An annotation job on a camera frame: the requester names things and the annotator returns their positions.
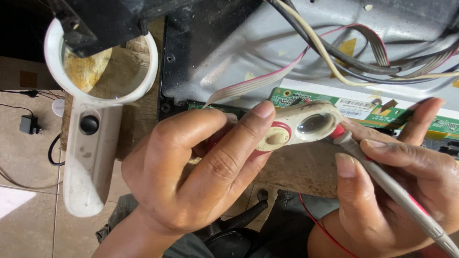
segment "white magnifier handle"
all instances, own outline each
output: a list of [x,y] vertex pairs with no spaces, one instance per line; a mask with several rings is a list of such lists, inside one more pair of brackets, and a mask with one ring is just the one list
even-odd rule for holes
[[64,168],[63,196],[77,217],[98,214],[107,201],[123,106],[73,99]]

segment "wooden board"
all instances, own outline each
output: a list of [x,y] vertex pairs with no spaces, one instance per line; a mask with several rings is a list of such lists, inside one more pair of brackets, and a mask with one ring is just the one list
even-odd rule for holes
[[[149,24],[150,33],[159,50],[159,60],[162,53],[163,21],[161,18]],[[145,52],[146,49],[138,40],[133,40],[126,46],[138,52]],[[118,159],[125,158],[156,125],[158,86],[159,76],[147,94],[124,106],[116,153]],[[72,97],[66,94],[61,134],[61,146],[64,150],[67,146],[71,109]],[[272,154],[253,183],[316,196],[336,197],[334,154],[339,151],[342,151],[340,147],[325,141],[285,146]]]

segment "power plug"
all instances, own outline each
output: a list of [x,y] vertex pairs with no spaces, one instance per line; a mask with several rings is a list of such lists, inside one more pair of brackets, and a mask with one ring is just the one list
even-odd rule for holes
[[41,134],[41,129],[38,126],[38,117],[31,115],[21,116],[21,124],[19,125],[19,131],[30,135]]

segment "black office chair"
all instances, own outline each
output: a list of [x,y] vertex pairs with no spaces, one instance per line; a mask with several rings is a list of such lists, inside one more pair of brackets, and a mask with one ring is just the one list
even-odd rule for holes
[[209,226],[194,232],[209,248],[215,258],[244,258],[258,237],[258,232],[247,229],[268,207],[268,191],[257,192],[258,203],[228,220],[218,218]]

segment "fingernail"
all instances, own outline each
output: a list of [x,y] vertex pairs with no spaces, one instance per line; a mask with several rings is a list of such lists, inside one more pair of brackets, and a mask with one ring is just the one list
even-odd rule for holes
[[270,101],[263,101],[252,108],[252,112],[261,118],[269,117],[274,111],[274,105]]
[[338,176],[342,178],[357,177],[354,159],[351,156],[344,153],[337,153],[335,154],[335,159]]
[[343,121],[341,122],[343,125],[347,126],[354,126],[352,120],[348,119],[347,117],[341,115],[343,117]]
[[383,142],[378,142],[378,141],[375,141],[375,140],[368,140],[368,139],[365,139],[364,141],[366,141],[366,143],[372,147],[372,148],[380,148],[380,147],[385,147],[387,146],[386,143],[383,143]]
[[237,122],[237,116],[233,113],[224,113],[228,119],[228,122]]

